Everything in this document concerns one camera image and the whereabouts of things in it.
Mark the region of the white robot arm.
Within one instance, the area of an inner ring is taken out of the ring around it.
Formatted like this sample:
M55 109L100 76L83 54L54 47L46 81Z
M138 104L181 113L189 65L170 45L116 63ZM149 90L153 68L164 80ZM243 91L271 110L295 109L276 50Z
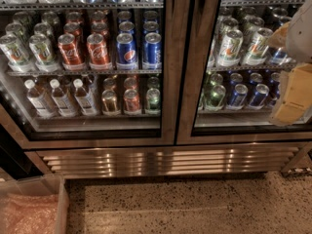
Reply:
M270 36L268 46L282 48L297 62L290 72L281 72L280 97L270 114L272 124L292 125L312 105L312 0Z

